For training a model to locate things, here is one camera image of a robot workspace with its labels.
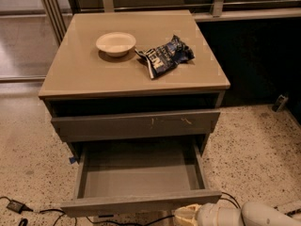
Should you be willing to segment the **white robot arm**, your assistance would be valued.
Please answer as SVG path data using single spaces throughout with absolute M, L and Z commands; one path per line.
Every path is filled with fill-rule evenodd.
M 241 209 L 191 204 L 176 209 L 174 217 L 178 226 L 301 226 L 300 220 L 260 202 L 246 202 Z

